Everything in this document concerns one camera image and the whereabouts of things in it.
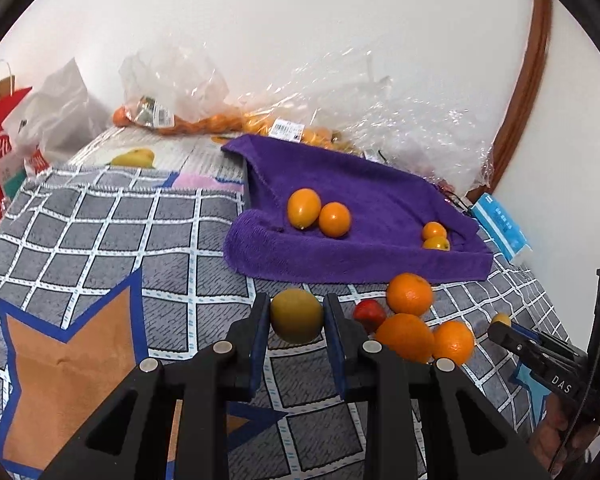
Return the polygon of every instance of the purple cloth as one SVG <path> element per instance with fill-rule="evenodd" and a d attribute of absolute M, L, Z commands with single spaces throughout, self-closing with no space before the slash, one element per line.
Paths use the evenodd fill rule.
<path fill-rule="evenodd" d="M 485 280 L 490 272 L 493 253 L 477 235 L 477 222 L 418 176 L 268 137 L 242 136 L 223 149 L 250 165 L 251 208 L 224 241 L 224 259 L 237 272 L 295 283 L 388 282 L 402 272 L 448 283 Z M 345 237 L 291 227 L 286 202 L 302 187 L 314 189 L 323 205 L 349 208 Z M 421 247 L 422 227 L 431 221 L 445 226 L 451 251 Z"/>

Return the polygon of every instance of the human hand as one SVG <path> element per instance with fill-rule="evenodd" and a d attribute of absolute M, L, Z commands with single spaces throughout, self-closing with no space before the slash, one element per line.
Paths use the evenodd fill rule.
<path fill-rule="evenodd" d="M 551 460 L 562 441 L 561 431 L 566 431 L 569 427 L 569 419 L 564 413 L 560 399 L 555 394 L 549 395 L 545 404 L 546 416 L 529 439 L 529 447 L 534 456 L 541 463 L 542 467 L 549 469 Z M 584 450 L 589 447 L 595 437 L 600 432 L 597 424 L 587 424 L 580 428 L 575 435 L 572 435 L 568 446 L 565 446 L 555 461 L 554 468 L 550 471 L 553 477 L 557 476 L 562 470 L 567 459 L 573 459 L 580 456 Z"/>

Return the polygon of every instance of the blue tissue package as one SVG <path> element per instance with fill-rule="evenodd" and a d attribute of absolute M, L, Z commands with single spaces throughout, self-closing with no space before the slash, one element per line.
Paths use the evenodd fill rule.
<path fill-rule="evenodd" d="M 472 206 L 471 211 L 493 238 L 507 261 L 518 265 L 531 253 L 531 247 L 520 227 L 489 193 L 484 193 Z"/>

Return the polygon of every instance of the red fruit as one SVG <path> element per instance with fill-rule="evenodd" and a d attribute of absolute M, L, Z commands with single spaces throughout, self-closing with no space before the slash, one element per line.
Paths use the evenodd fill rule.
<path fill-rule="evenodd" d="M 386 312 L 376 300 L 362 300 L 353 310 L 353 319 L 362 324 L 366 333 L 371 334 L 384 323 Z"/>

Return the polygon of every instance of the checkered tablecloth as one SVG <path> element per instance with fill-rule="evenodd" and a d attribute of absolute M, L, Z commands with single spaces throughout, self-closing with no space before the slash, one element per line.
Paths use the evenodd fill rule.
<path fill-rule="evenodd" d="M 257 292 L 273 297 L 300 286 L 319 300 L 333 292 L 346 316 L 365 298 L 386 308 L 384 283 L 280 283 L 234 273 L 222 259 L 222 242 L 242 211 L 242 196 L 155 187 L 167 180 L 147 170 L 69 168 L 27 182 L 0 224 L 0 298 L 66 328 L 142 266 L 149 354 L 165 362 L 188 359 L 223 338 L 234 320 L 248 315 Z M 462 368 L 526 437 L 532 431 L 528 393 L 510 381 L 516 362 L 487 339 L 488 323 L 505 312 L 528 328 L 563 339 L 566 332 L 533 274 L 510 266 L 487 244 L 494 250 L 489 279 L 435 286 L 424 319 L 429 326 L 461 319 L 472 327 L 478 344 Z M 232 450 L 232 479 L 362 478 L 366 406 L 343 403 L 336 394 L 324 336 L 292 346 L 272 332 L 263 378 L 252 404 L 286 416 Z M 0 417 L 10 391 L 0 330 Z M 413 416 L 423 478 L 416 404 Z"/>

